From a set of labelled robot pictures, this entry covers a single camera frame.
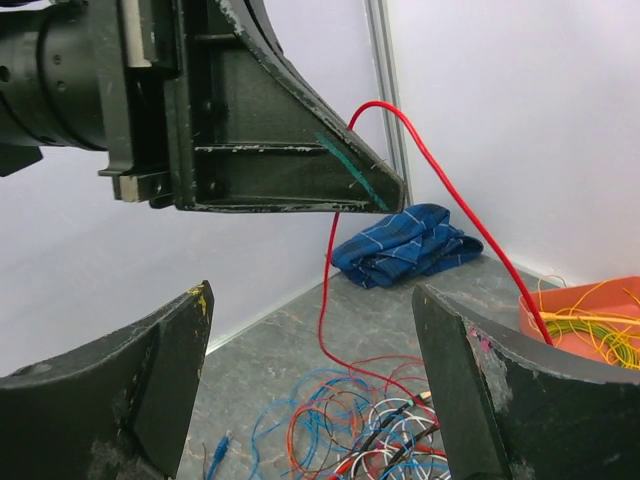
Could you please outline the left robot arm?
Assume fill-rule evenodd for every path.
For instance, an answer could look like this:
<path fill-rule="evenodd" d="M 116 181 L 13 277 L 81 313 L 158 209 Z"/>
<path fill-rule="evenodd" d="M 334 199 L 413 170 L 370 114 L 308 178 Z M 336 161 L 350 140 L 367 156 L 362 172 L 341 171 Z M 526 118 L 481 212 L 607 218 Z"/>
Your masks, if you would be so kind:
<path fill-rule="evenodd" d="M 1 173 L 107 154 L 117 200 L 395 213 L 401 178 L 285 57 L 260 1 L 5 1 Z"/>

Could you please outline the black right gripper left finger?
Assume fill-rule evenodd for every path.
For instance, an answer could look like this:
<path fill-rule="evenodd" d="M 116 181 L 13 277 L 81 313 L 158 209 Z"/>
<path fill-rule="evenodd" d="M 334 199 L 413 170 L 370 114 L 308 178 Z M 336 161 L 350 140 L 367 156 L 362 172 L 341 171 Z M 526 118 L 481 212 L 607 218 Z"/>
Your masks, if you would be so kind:
<path fill-rule="evenodd" d="M 175 478 L 213 307 L 203 281 L 134 323 L 2 377 L 2 478 Z"/>

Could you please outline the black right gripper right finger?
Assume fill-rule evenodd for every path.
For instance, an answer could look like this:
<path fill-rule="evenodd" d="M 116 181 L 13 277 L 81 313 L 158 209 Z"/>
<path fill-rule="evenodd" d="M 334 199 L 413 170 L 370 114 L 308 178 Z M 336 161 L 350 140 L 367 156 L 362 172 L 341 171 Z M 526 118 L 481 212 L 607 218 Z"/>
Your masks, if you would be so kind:
<path fill-rule="evenodd" d="M 638 372 L 550 347 L 429 285 L 412 309 L 453 478 L 638 478 Z"/>

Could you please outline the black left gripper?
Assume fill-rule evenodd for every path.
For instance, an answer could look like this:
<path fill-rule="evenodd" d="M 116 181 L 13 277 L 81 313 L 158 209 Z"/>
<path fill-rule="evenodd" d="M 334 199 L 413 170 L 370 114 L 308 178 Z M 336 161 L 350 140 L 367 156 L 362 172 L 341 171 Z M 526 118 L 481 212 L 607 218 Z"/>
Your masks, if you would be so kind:
<path fill-rule="evenodd" d="M 99 1 L 97 60 L 99 174 L 118 201 L 224 213 L 404 206 L 401 178 L 286 58 L 260 1 Z"/>

